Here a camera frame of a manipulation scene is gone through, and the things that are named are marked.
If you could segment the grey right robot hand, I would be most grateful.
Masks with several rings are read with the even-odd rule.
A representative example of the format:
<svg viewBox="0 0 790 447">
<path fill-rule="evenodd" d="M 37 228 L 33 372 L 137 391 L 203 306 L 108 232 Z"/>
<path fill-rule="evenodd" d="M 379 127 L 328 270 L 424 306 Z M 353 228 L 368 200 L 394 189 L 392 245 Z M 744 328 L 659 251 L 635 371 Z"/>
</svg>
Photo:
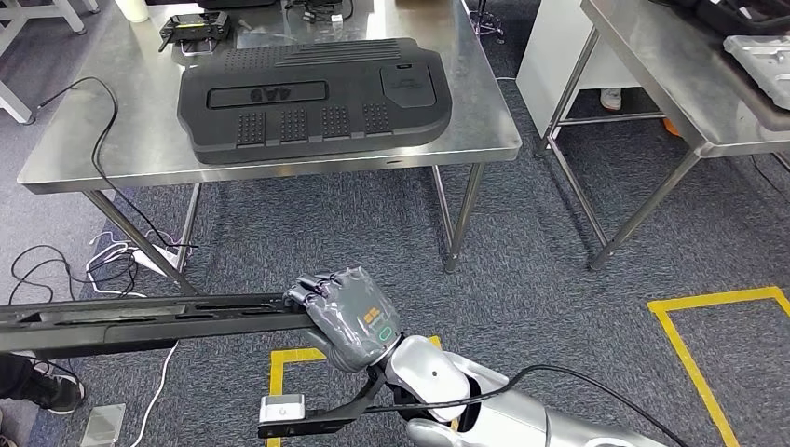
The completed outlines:
<svg viewBox="0 0 790 447">
<path fill-rule="evenodd" d="M 402 339 L 394 304 L 360 266 L 303 275 L 284 298 L 306 310 L 316 325 L 307 339 L 345 373 L 376 365 Z"/>
</svg>

